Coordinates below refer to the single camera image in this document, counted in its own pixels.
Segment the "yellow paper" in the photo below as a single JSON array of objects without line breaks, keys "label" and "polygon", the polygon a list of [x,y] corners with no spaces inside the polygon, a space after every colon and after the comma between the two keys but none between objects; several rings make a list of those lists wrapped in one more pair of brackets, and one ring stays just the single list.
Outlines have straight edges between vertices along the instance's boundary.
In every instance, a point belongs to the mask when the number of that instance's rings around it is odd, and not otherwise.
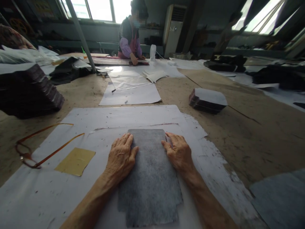
[{"label": "yellow paper", "polygon": [[81,176],[95,152],[86,149],[74,148],[68,156],[55,168],[56,171]]}]

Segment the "hand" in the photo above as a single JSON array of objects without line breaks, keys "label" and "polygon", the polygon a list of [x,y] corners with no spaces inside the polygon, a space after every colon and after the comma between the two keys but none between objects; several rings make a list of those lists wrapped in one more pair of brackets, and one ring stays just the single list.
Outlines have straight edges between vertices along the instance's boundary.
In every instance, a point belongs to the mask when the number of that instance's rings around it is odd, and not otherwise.
[{"label": "hand", "polygon": [[115,184],[119,184],[132,170],[135,164],[135,157],[139,147],[130,149],[133,135],[124,134],[120,139],[117,138],[112,146],[108,157],[105,173],[114,179]]},{"label": "hand", "polygon": [[172,133],[166,133],[166,135],[170,137],[173,147],[166,141],[161,143],[166,149],[166,154],[174,168],[182,175],[196,171],[192,160],[191,148],[186,143],[184,137]]},{"label": "hand", "polygon": [[133,65],[137,65],[138,64],[138,60],[137,60],[136,56],[133,53],[130,54],[130,58],[131,58],[131,61],[132,61]]}]

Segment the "white bottle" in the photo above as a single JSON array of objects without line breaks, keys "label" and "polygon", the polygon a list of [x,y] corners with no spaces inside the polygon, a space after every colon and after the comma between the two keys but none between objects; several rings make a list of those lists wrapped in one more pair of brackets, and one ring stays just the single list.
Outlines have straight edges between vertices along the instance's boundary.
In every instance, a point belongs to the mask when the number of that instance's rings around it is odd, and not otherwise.
[{"label": "white bottle", "polygon": [[157,51],[157,46],[156,45],[151,45],[151,47],[150,47],[150,61],[155,61],[156,60],[156,51]]}]

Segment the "face mask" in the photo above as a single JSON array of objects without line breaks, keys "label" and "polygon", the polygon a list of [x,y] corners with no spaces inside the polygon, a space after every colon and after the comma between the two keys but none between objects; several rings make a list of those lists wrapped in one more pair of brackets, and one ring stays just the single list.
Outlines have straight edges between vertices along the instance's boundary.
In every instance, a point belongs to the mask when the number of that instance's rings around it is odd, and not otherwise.
[{"label": "face mask", "polygon": [[141,23],[140,23],[140,22],[138,22],[137,20],[133,20],[132,22],[133,22],[133,26],[134,26],[136,29],[139,29],[139,28],[140,28],[140,26],[141,26]]}]

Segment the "gray felt piece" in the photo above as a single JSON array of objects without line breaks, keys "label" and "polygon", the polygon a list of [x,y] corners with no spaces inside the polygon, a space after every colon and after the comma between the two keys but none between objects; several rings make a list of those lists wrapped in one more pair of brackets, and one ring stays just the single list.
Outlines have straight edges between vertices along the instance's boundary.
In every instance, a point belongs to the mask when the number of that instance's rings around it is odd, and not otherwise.
[{"label": "gray felt piece", "polygon": [[253,206],[270,229],[305,228],[305,169],[253,184]]},{"label": "gray felt piece", "polygon": [[131,129],[132,148],[139,146],[136,163],[119,186],[118,209],[126,213],[127,227],[178,221],[177,205],[183,202],[175,169],[161,144],[162,129]]}]

